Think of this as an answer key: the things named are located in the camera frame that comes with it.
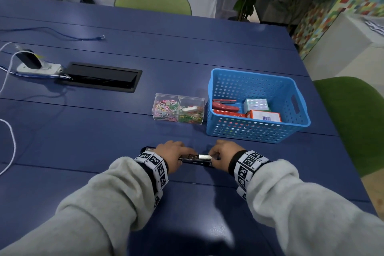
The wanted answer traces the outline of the person's left hand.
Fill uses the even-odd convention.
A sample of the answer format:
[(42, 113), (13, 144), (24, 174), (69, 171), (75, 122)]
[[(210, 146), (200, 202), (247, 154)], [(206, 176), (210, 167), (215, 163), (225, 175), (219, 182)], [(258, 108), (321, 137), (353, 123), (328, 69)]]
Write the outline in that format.
[(182, 162), (179, 160), (180, 157), (176, 157), (175, 154), (172, 152), (172, 143), (174, 141), (167, 141), (164, 144), (159, 144), (155, 150), (154, 153), (162, 157), (168, 166), (168, 174), (175, 173), (180, 166), (182, 165)]

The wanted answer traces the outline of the person's right hand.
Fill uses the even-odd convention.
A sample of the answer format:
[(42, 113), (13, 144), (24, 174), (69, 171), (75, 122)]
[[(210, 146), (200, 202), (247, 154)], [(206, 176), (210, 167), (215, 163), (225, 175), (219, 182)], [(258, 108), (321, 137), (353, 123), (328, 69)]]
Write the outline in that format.
[(223, 163), (222, 166), (214, 166), (214, 168), (228, 172), (229, 174), (233, 175), (234, 167), (231, 162), (237, 162), (239, 158), (238, 155), (241, 156), (247, 151), (243, 147), (232, 141), (218, 139), (216, 142), (223, 142)]

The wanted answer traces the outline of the black stapler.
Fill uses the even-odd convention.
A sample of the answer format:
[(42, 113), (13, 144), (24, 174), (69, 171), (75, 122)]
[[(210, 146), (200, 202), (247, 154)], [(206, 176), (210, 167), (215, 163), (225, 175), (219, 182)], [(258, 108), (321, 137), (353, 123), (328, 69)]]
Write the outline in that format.
[[(145, 150), (151, 150), (152, 152), (154, 152), (155, 148), (156, 147), (144, 147), (142, 148), (141, 153)], [(201, 166), (213, 168), (213, 166), (211, 165), (211, 161), (199, 160), (198, 155), (183, 156), (183, 157), (180, 157), (179, 160), (183, 163), (189, 163), (189, 164), (195, 164), (195, 165), (201, 165)]]

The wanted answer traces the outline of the person's left forearm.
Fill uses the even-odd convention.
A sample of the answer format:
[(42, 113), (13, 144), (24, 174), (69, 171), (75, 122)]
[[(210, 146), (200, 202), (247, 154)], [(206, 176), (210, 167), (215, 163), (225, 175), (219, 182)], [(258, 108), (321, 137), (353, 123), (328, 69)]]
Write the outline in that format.
[(130, 232), (142, 229), (154, 211), (153, 181), (143, 163), (118, 158), (0, 256), (127, 256)]

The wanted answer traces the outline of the person's right forearm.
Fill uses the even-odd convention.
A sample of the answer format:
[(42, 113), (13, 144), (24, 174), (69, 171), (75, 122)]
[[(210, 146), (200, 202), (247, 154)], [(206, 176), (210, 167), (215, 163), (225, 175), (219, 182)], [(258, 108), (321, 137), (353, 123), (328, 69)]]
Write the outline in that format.
[(299, 178), (285, 160), (253, 175), (247, 204), (275, 229), (285, 256), (384, 256), (384, 222), (339, 194)]

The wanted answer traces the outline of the right wrist marker band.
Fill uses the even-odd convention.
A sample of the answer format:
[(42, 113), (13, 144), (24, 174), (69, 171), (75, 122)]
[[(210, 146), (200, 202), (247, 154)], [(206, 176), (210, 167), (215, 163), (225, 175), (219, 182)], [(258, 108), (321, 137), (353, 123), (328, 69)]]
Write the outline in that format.
[(256, 151), (239, 151), (233, 157), (228, 166), (228, 173), (237, 182), (237, 193), (247, 200), (247, 187), (254, 174), (271, 161)]

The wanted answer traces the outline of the wrist marker band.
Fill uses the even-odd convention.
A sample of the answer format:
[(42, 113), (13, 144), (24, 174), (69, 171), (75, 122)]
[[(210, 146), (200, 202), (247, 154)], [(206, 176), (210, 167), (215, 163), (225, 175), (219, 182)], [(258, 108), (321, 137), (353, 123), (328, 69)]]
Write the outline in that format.
[(239, 151), (233, 157), (228, 166), (228, 173), (237, 182), (237, 193), (247, 200), (247, 187), (254, 174), (271, 161), (256, 151)]
[(134, 159), (134, 161), (145, 166), (148, 170), (151, 170), (148, 174), (153, 178), (152, 185), (155, 196), (154, 208), (156, 208), (164, 194), (163, 189), (169, 182), (167, 163), (161, 156), (151, 150), (143, 151)]

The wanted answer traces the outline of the left wrist marker band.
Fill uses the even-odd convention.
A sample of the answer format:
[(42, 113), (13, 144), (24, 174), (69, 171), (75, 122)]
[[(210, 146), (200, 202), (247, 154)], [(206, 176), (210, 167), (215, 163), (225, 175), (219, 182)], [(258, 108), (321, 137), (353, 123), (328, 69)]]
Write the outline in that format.
[(145, 166), (148, 170), (151, 170), (148, 174), (153, 178), (152, 185), (155, 196), (154, 208), (156, 208), (164, 194), (163, 189), (169, 182), (167, 163), (161, 156), (151, 150), (143, 151), (134, 159), (134, 161)]

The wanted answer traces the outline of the clear box of paper clips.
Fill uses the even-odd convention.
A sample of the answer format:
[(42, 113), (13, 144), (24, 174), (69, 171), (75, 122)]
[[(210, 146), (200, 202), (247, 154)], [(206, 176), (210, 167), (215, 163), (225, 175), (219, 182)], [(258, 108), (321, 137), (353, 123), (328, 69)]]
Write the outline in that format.
[(152, 106), (152, 117), (155, 121), (201, 125), (204, 116), (204, 98), (156, 93)]

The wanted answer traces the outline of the red flat box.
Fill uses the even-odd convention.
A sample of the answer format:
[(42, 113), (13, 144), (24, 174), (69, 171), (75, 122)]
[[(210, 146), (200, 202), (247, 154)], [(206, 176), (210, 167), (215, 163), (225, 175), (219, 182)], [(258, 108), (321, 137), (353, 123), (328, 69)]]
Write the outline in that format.
[(220, 116), (231, 116), (231, 117), (241, 117), (241, 118), (247, 118), (246, 114), (238, 113), (238, 112), (229, 112), (229, 111), (223, 111), (223, 110), (217, 110), (213, 109), (213, 113), (220, 115)]

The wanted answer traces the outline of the red stapler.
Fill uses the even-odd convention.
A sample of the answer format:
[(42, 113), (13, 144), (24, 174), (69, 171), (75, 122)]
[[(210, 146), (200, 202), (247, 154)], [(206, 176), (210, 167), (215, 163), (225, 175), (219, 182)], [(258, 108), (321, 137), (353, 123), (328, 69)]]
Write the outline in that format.
[(239, 107), (235, 106), (237, 103), (236, 100), (233, 99), (214, 99), (212, 101), (212, 109), (224, 112), (233, 112), (238, 113)]

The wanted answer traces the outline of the blue plastic basket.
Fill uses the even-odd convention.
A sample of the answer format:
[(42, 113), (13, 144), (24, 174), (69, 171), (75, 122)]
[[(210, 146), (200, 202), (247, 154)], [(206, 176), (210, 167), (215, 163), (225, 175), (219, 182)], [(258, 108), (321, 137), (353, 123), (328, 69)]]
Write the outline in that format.
[(279, 143), (311, 124), (305, 99), (289, 77), (213, 69), (208, 94), (209, 136)]

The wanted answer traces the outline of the white green small box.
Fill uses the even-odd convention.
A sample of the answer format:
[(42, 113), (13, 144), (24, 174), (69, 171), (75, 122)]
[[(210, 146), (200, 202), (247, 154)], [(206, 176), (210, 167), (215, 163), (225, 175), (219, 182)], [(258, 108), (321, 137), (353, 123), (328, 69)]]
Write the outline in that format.
[(245, 114), (249, 110), (271, 111), (266, 98), (246, 98), (243, 103), (243, 110)]

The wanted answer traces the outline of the orange white small box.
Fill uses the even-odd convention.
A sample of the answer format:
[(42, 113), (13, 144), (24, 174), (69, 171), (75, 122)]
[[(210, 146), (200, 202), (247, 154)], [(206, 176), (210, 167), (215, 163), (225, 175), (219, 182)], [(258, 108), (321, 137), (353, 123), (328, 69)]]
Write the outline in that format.
[(269, 122), (282, 122), (280, 113), (261, 110), (249, 110), (247, 112), (247, 118)]

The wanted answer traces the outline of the green chair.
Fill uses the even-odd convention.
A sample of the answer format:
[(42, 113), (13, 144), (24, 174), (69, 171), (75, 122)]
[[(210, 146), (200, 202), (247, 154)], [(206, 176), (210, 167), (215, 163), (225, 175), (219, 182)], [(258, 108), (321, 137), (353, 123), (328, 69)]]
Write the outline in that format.
[(384, 97), (355, 77), (313, 81), (359, 176), (384, 168)]
[(192, 9), (188, 0), (115, 0), (114, 6), (188, 16), (192, 15)]

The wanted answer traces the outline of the white power strip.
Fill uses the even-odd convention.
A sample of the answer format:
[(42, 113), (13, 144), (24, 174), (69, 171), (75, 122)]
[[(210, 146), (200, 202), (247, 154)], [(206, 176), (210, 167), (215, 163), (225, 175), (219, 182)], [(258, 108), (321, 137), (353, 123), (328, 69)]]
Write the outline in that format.
[(21, 63), (17, 67), (17, 73), (32, 75), (59, 75), (63, 70), (62, 65), (52, 63), (46, 63), (40, 69), (31, 69), (24, 63)]

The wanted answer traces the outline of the white cabinet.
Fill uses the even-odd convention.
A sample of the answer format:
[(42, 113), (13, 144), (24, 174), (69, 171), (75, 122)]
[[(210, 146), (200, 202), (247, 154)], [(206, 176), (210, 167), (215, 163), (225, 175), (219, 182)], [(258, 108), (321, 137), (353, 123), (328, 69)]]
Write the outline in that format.
[(312, 80), (351, 76), (374, 86), (384, 85), (384, 17), (341, 13), (303, 59)]

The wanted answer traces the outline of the black power adapter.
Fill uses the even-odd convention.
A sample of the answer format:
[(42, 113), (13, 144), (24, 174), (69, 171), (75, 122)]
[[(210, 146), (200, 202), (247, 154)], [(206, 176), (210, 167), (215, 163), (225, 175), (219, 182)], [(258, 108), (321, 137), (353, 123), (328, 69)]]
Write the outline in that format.
[(42, 63), (39, 58), (30, 49), (20, 50), (16, 55), (29, 69), (38, 70), (42, 68)]

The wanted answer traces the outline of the colourful mosaic panel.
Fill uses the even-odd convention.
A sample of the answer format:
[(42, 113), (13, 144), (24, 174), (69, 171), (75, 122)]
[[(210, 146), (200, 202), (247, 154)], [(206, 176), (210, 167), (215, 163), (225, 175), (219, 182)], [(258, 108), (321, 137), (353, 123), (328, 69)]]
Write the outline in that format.
[(313, 1), (292, 37), (295, 44), (298, 45), (298, 52), (302, 60), (342, 12), (384, 17), (384, 0)]

